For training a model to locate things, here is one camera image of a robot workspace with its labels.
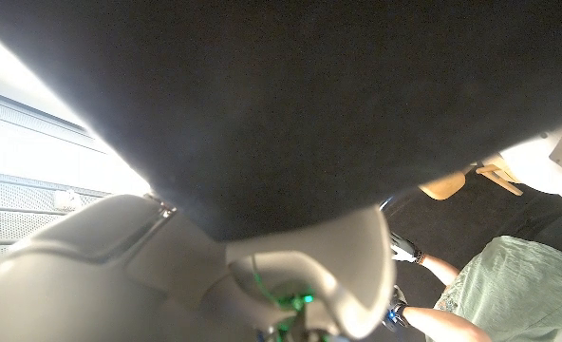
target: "black fabric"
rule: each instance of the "black fabric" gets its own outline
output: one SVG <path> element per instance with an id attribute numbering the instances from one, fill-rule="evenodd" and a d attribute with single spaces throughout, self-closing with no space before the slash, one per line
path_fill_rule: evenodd
<path id="1" fill-rule="evenodd" d="M 0 1 L 0 39 L 211 237 L 331 219 L 562 122 L 562 4 Z"/>

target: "black floor mat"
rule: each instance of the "black floor mat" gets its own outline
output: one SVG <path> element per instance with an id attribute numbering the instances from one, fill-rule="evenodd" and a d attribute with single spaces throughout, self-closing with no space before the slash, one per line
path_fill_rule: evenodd
<path id="1" fill-rule="evenodd" d="M 511 235 L 534 239 L 550 222 L 562 216 L 562 199 L 518 184 L 524 194 L 515 196 L 474 172 L 449 199 L 437 201 L 419 189 L 392 199 L 384 208 L 389 227 L 415 242 L 427 254 L 457 268 L 464 267 L 492 238 Z M 421 266 L 397 263 L 397 284 L 409 304 L 431 308 L 443 284 Z M 424 341 L 414 328 L 401 334 L 380 327 L 365 341 Z"/>

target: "gray fabric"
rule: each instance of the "gray fabric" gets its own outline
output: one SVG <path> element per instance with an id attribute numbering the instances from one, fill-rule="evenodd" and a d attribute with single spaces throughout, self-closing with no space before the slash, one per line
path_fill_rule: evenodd
<path id="1" fill-rule="evenodd" d="M 553 341 L 562 330 L 562 253 L 497 237 L 460 272 L 435 308 L 468 319 L 495 342 Z"/>

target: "person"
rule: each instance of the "person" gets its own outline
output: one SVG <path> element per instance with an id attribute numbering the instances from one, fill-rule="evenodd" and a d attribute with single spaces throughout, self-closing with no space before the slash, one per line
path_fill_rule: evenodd
<path id="1" fill-rule="evenodd" d="M 427 341 L 557 341 L 562 332 L 562 252 L 496 237 L 461 271 L 391 234 L 394 259 L 418 263 L 444 285 L 433 309 L 407 304 L 396 288 L 385 325 L 412 326 Z"/>

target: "forearm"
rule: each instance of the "forearm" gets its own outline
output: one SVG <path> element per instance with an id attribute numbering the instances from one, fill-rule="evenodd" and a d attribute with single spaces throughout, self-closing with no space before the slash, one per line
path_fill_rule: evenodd
<path id="1" fill-rule="evenodd" d="M 450 285 L 459 276 L 456 267 L 434 256 L 425 255 L 422 266 L 429 269 L 445 286 Z"/>
<path id="2" fill-rule="evenodd" d="M 435 309 L 406 307 L 403 317 L 435 341 L 491 342 L 488 334 L 468 320 Z"/>

